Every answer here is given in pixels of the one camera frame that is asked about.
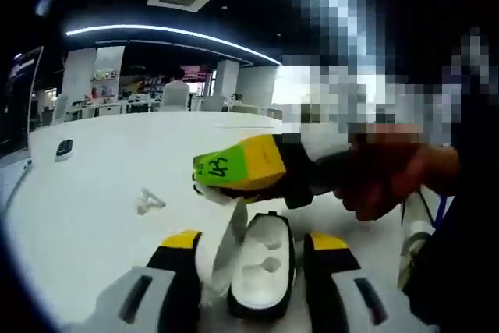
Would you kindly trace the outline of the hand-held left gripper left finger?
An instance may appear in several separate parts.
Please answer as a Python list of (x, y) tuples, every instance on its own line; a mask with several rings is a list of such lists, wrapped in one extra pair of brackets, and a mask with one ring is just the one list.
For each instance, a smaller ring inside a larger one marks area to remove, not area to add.
[(132, 267), (97, 297), (93, 313), (70, 328), (197, 328), (201, 281), (195, 256), (201, 232), (165, 239), (144, 267)]

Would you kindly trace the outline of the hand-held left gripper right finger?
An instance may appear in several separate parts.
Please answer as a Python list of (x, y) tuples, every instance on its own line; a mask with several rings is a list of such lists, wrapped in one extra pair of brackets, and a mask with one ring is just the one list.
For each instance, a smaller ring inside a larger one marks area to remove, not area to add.
[(396, 287), (371, 277), (341, 239), (305, 235), (303, 269), (312, 328), (428, 328)]

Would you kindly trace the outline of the person's right hand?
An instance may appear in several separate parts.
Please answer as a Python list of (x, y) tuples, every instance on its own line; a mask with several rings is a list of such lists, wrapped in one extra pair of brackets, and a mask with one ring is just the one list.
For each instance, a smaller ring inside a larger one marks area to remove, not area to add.
[(359, 221), (376, 221), (421, 186), (452, 195), (457, 190), (461, 163), (451, 146), (379, 141), (354, 143), (352, 155), (360, 169), (334, 195)]

